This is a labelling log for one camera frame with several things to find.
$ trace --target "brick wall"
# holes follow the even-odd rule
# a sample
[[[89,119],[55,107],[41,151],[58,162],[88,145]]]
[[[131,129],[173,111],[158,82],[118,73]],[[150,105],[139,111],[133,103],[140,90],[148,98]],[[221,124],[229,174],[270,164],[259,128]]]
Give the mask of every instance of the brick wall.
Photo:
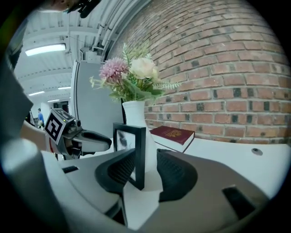
[[[284,51],[264,19],[242,0],[152,0],[109,54],[150,41],[161,78],[180,81],[146,122],[190,129],[205,139],[286,143],[291,76]]]

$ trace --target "white rose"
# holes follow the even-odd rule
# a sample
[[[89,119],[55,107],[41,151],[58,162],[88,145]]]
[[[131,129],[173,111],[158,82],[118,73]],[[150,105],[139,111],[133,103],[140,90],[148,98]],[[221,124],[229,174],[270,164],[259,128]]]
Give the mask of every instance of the white rose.
[[[147,58],[139,58],[131,62],[130,72],[137,75],[138,79],[158,76],[158,68],[154,62]]]

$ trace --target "pink flower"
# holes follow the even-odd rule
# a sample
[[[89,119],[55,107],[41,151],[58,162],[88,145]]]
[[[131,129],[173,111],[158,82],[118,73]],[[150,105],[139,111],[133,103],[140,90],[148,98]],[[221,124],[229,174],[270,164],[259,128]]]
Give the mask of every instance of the pink flower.
[[[122,73],[127,73],[129,70],[126,62],[121,58],[113,58],[106,61],[100,69],[100,77],[106,82],[116,83],[121,79]]]

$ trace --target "white wall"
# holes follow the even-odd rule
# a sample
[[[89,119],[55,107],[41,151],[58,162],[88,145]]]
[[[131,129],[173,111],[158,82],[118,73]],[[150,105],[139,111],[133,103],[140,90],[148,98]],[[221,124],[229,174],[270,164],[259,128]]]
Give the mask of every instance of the white wall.
[[[49,117],[49,114],[50,114],[50,107],[51,107],[51,105],[48,104],[48,103],[43,103],[42,102],[40,104],[41,113],[44,116],[45,124],[46,124],[47,118]]]
[[[46,123],[47,118],[50,114],[50,108],[53,107],[52,103],[48,103],[43,101],[42,99],[36,99],[36,98],[30,98],[30,100],[33,102],[33,106],[31,108],[31,113],[34,118],[38,117],[38,109],[41,109],[41,113],[44,116],[44,121]]]
[[[72,106],[71,106],[71,100],[68,101],[68,110],[69,110],[69,114],[72,115]]]

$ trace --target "white table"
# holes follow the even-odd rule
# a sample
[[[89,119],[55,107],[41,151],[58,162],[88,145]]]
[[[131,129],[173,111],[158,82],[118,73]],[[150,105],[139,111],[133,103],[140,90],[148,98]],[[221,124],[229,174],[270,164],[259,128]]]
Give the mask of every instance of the white table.
[[[168,149],[157,144],[157,148]],[[263,151],[255,155],[251,149]],[[113,144],[106,152],[86,155],[81,158],[113,152]],[[255,145],[217,142],[195,138],[185,154],[221,162],[259,187],[269,198],[280,189],[291,163],[291,148],[286,144]],[[140,191],[129,182],[124,188],[125,212],[128,227],[139,229],[158,207],[160,188]]]

